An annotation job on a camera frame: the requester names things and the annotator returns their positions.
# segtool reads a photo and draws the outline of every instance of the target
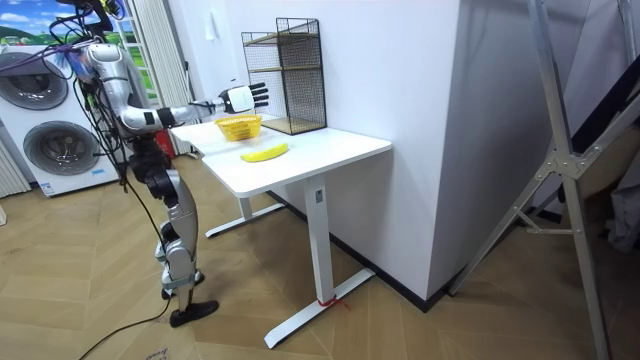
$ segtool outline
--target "dryer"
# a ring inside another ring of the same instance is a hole
[[[10,46],[0,54],[0,68],[44,48]],[[109,159],[97,156],[103,151],[70,73],[54,56],[0,73],[0,116],[47,196],[118,179]]]

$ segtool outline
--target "black wire rack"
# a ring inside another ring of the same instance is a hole
[[[263,126],[289,135],[325,128],[318,20],[278,18],[276,25],[275,33],[242,33],[249,81],[269,89],[269,105],[256,113]]]

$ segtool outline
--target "clothes drying rack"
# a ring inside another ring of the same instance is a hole
[[[619,0],[618,6],[625,27],[629,60],[634,61],[636,59],[635,37],[629,0]],[[584,205],[578,179],[605,149],[638,119],[640,116],[640,96],[637,96],[636,92],[632,101],[617,114],[607,129],[584,153],[575,153],[571,143],[562,85],[551,45],[549,19],[544,0],[529,0],[529,15],[551,120],[555,150],[547,156],[529,184],[526,185],[487,240],[482,244],[480,250],[451,285],[449,294],[451,296],[456,294],[469,274],[489,253],[516,218],[526,222],[529,226],[528,231],[533,234],[573,235],[598,359],[609,360],[611,359],[611,347],[596,284],[591,249],[585,234]],[[524,213],[524,207],[527,206],[529,199],[552,173],[559,174],[562,177],[571,229],[542,229]]]

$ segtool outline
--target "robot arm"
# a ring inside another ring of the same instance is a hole
[[[266,106],[269,95],[264,83],[240,86],[223,91],[212,101],[196,101],[180,107],[141,109],[131,104],[132,84],[122,50],[112,44],[92,44],[86,50],[90,68],[95,69],[109,100],[120,118],[119,127],[125,137],[151,134],[185,121],[216,113],[236,114]]]

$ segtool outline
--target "red string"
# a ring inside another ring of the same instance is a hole
[[[333,303],[340,304],[340,305],[346,307],[347,310],[351,311],[351,308],[349,307],[349,305],[347,305],[346,302],[338,299],[338,297],[336,295],[333,295],[333,298],[331,298],[326,303],[323,303],[322,301],[318,300],[318,304],[320,304],[320,306],[323,306],[323,307],[331,306],[331,305],[333,305]]]

